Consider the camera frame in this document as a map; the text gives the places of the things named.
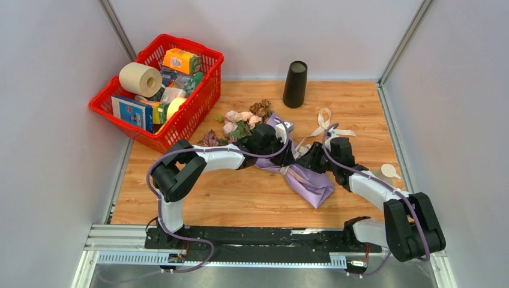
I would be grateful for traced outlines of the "purple flower bouquet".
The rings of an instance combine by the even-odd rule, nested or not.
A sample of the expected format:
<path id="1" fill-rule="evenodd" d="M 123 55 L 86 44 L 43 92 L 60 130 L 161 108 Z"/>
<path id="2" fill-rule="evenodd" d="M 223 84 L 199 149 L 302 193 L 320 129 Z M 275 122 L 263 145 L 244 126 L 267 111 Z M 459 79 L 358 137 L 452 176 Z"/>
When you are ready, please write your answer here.
<path id="1" fill-rule="evenodd" d="M 272 111 L 270 101 L 268 100 L 254 103 L 248 111 L 238 112 L 230 110 L 225 115 L 218 117 L 218 122 L 223 123 L 223 134 L 225 137 L 219 138 L 214 130 L 210 130 L 205 133 L 202 140 L 198 141 L 198 144 L 215 147 L 233 143 L 242 136 L 249 136 L 262 121 L 274 127 L 276 117 L 277 114 Z M 293 155 L 297 144 L 292 143 Z M 324 173 L 313 172 L 298 164 L 291 164 L 286 167 L 258 168 L 282 174 L 288 186 L 314 208 L 318 208 L 335 190 L 334 184 Z"/>

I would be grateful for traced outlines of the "cream ribbon with gold print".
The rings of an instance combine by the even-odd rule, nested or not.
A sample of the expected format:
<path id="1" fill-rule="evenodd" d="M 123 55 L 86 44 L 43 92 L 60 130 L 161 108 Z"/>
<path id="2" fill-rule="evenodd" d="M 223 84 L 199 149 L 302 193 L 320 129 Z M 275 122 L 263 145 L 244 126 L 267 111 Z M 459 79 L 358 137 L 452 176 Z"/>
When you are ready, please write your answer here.
<path id="1" fill-rule="evenodd" d="M 331 111 L 328 108 L 321 108 L 318 112 L 318 128 L 315 129 L 314 132 L 306 136 L 305 138 L 312 138 L 312 137 L 318 137 L 318 136 L 324 136 L 324 133 L 331 129 L 336 129 L 339 133 L 339 137 L 346 137 L 350 138 L 351 136 L 355 137 L 356 134 L 352 130 L 342 130 L 339 129 L 339 126 L 336 124 L 331 123 Z M 300 141 L 299 144 L 297 144 L 295 148 L 295 164 L 296 160 L 303 156 L 311 147 L 312 144 L 305 145 L 303 141 Z"/>

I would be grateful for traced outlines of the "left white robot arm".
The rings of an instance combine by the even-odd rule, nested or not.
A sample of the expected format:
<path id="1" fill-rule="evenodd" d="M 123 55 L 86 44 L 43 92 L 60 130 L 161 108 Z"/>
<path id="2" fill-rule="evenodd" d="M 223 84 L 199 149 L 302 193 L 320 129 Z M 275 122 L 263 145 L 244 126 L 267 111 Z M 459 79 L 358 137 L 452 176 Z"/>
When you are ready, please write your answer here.
<path id="1" fill-rule="evenodd" d="M 252 135 L 225 146 L 202 147 L 191 145 L 185 139 L 177 141 L 146 174 L 147 186 L 158 201 L 161 242 L 171 249 L 182 244 L 183 199 L 200 175 L 215 170 L 245 169 L 259 159 L 292 161 L 289 134 L 293 129 L 293 123 L 278 119 L 275 126 L 262 124 Z"/>

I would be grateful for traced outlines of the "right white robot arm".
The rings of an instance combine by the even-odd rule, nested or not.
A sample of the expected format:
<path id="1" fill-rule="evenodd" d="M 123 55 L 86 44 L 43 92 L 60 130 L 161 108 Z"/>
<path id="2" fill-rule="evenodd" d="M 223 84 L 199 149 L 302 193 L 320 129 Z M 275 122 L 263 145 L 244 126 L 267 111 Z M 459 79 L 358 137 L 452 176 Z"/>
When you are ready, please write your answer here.
<path id="1" fill-rule="evenodd" d="M 326 144 L 314 142 L 299 147 L 297 164 L 314 172 L 331 172 L 336 183 L 359 195 L 384 213 L 384 220 L 357 217 L 345 222 L 343 245 L 358 251 L 366 243 L 389 249 L 400 262 L 427 259 L 445 249 L 447 242 L 432 201 L 425 193 L 408 193 L 376 177 L 356 163 L 346 137 L 334 137 Z"/>

